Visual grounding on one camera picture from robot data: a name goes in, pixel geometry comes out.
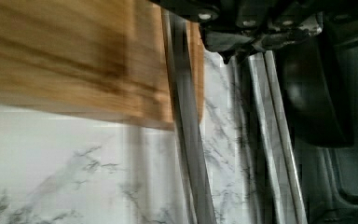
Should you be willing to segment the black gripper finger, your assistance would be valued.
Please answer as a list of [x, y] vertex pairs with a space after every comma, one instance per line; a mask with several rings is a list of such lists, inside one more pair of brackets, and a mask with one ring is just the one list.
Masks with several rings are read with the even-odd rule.
[[199, 25], [204, 47], [233, 56], [275, 50], [320, 34], [316, 0], [149, 0]]

